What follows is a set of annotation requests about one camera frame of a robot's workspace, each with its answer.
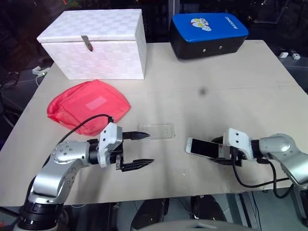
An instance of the red mesh bag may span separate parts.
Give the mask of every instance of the red mesh bag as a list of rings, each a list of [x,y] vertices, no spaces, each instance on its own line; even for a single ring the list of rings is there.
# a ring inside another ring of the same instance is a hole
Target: red mesh bag
[[[130,109],[127,99],[114,87],[99,80],[78,84],[54,98],[47,108],[50,119],[73,129],[97,114],[108,114],[117,122]],[[76,132],[86,136],[99,134],[107,125],[106,117],[95,118]]]

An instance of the table surface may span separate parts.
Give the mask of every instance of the table surface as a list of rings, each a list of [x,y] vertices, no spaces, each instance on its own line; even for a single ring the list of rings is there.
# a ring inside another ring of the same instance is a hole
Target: table surface
[[[58,94],[82,80],[68,80],[53,65],[0,152],[0,205],[22,205],[31,179],[68,130],[47,118]],[[185,153],[188,137],[211,140],[229,128],[258,139],[274,133],[292,136],[308,153],[308,96],[261,40],[247,40],[233,54],[178,60],[169,43],[147,44],[145,80],[105,80],[132,108],[118,122],[123,131],[140,124],[174,124],[175,138],[125,141],[126,162],[155,159],[131,172],[114,165],[80,170],[67,204],[104,203],[162,197],[242,192],[232,167]],[[69,139],[86,141],[72,134]],[[274,163],[278,178],[285,177]],[[269,166],[244,161],[247,184],[272,180]],[[287,187],[290,181],[278,183]],[[272,188],[267,185],[259,189]]]

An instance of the white storage box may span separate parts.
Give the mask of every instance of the white storage box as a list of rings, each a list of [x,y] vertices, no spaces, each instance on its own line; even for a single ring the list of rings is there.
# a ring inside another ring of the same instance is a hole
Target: white storage box
[[[144,79],[140,9],[65,11],[37,39],[69,79]]]

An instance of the white smartphone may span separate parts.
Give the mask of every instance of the white smartphone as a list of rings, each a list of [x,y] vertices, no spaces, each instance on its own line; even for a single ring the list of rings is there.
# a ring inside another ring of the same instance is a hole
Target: white smartphone
[[[218,143],[197,140],[192,137],[187,139],[186,152],[208,158],[218,158],[222,152]]]

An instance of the cartoon sticker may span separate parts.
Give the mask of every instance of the cartoon sticker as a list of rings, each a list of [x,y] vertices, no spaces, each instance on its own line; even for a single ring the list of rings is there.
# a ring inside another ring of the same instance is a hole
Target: cartoon sticker
[[[194,18],[191,20],[191,24],[195,27],[200,27],[202,30],[211,31],[212,29],[209,27],[208,21],[204,18]]]

